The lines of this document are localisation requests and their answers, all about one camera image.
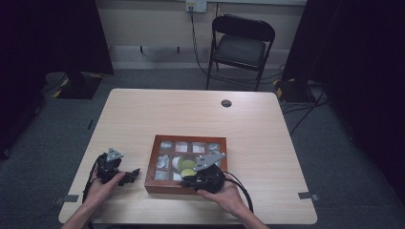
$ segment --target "gray carpet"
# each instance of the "gray carpet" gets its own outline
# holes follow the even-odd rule
[[[276,70],[266,70],[264,77],[276,73]],[[242,78],[247,74],[254,78],[253,74],[241,70],[220,70],[220,75]],[[49,74],[49,85],[45,88],[56,84],[62,75]],[[265,82],[259,91],[274,92],[268,84],[270,79]],[[210,89],[251,91],[241,86],[241,81],[236,84],[212,81]],[[61,206],[53,201],[68,193],[113,88],[203,90],[204,86],[204,74],[198,69],[116,70],[115,76],[102,80],[92,100],[55,99],[52,98],[55,89],[46,92],[41,111],[11,147],[11,158],[0,161],[0,228],[61,226],[58,221]],[[315,95],[321,91],[319,87],[313,89]],[[285,111],[302,107],[284,103],[281,106]],[[290,130],[306,111],[285,115]],[[344,120],[329,104],[315,108],[305,118],[292,135],[292,142],[309,190],[320,197],[314,202],[318,222],[271,225],[271,228],[405,228],[403,204],[373,162],[352,144]],[[98,225],[96,228],[118,227]]]

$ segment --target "wooden table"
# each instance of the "wooden table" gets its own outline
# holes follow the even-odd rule
[[[232,106],[223,107],[224,99]],[[140,168],[144,174],[117,187],[94,223],[239,223],[199,196],[146,192],[155,135],[226,137],[228,171],[250,193],[256,216],[266,224],[317,221],[311,199],[298,197],[308,187],[274,94],[138,89],[111,91],[69,192],[79,200],[65,202],[59,220],[80,206],[94,161],[111,147],[125,154],[120,170]]]

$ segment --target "person's right hand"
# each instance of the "person's right hand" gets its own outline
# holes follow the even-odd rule
[[[203,189],[199,189],[197,194],[203,198],[210,199],[218,204],[224,211],[237,217],[238,210],[245,209],[246,206],[241,198],[236,184],[226,181],[223,189],[216,194],[209,193]]]

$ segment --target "chair seat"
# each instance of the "chair seat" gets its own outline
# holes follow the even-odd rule
[[[224,62],[233,66],[249,67],[258,70],[262,64],[266,51],[263,41],[249,38],[224,35],[213,55],[216,62]]]

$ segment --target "yellow object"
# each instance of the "yellow object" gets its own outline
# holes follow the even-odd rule
[[[181,171],[181,177],[194,176],[196,172],[192,169],[185,169]]]
[[[194,167],[196,167],[196,162],[194,162],[193,160],[184,160],[181,164],[180,164],[180,166],[179,166],[179,169],[182,171],[182,170],[185,170],[185,169],[194,169]]]

